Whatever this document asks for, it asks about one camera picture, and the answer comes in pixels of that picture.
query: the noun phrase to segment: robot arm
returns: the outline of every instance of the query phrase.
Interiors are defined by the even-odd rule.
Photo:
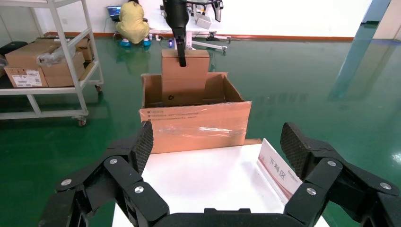
[[[180,66],[185,67],[185,27],[189,21],[187,12],[187,3],[200,4],[200,2],[192,2],[185,0],[163,0],[166,12],[166,22],[173,31],[174,39],[177,42],[178,59]],[[212,5],[216,20],[221,20],[221,10],[223,9],[222,0],[212,0],[211,2],[202,3],[202,5]]]

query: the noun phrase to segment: laptop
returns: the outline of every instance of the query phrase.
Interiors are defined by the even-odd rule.
[[[121,6],[107,6],[106,8],[112,21],[120,21],[118,17],[120,15]]]

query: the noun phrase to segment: yellow clothing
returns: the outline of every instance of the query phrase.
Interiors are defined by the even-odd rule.
[[[133,1],[124,3],[120,10],[117,30],[130,42],[137,44],[149,35],[149,25],[143,21],[143,8]]]

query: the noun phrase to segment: orange baseboard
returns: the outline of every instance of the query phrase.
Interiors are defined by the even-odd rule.
[[[44,34],[47,35],[57,35],[57,32],[48,32]],[[79,32],[66,32],[65,35],[75,36],[79,35]],[[103,33],[103,32],[94,32],[94,36],[96,37],[112,37],[114,33]],[[162,33],[159,34],[164,37],[173,37],[173,34]],[[286,39],[286,40],[315,40],[315,41],[352,41],[354,37],[328,37],[328,36],[285,36],[285,35],[226,35],[226,34],[218,34],[220,36],[231,36],[234,39]]]

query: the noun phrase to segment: cardboard box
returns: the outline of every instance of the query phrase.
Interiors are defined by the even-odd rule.
[[[52,53],[56,50],[54,44],[28,44],[15,51],[6,54],[6,59],[11,67],[19,67],[24,69],[36,69],[36,58],[42,53]]]
[[[72,38],[66,38],[67,42],[72,40]],[[42,44],[55,44],[57,47],[61,46],[59,38],[36,38],[35,43]],[[91,40],[89,38],[81,39],[75,45],[76,51],[82,52],[84,54],[84,59],[86,62],[91,62],[93,60],[93,51],[91,48]]]
[[[77,77],[80,78],[84,72],[84,56],[81,52],[75,52],[72,58]],[[64,59],[58,64],[49,66],[42,66],[44,76],[49,87],[69,87],[74,86],[70,69],[68,68],[67,61]]]
[[[48,87],[41,68],[24,69],[6,66],[4,70],[13,87]]]
[[[244,144],[252,103],[243,100],[225,72],[209,72],[205,80],[202,105],[163,107],[162,76],[142,75],[139,113],[141,121],[152,121],[152,153]]]
[[[201,104],[205,96],[209,53],[186,50],[187,66],[180,67],[177,50],[162,50],[162,101],[165,106]]]
[[[75,69],[77,70],[82,67],[84,62],[85,59],[83,53],[75,52],[75,55],[72,58],[72,63],[74,64]],[[68,68],[68,64],[65,59],[58,64],[42,66],[42,70],[44,75],[47,77],[71,77],[70,69]]]
[[[84,65],[75,68],[75,71],[77,72],[78,79],[84,74],[85,72],[85,67]],[[74,81],[72,80],[72,76],[70,75],[69,77],[59,77],[59,76],[45,76],[47,84],[49,87],[70,87],[74,86]]]

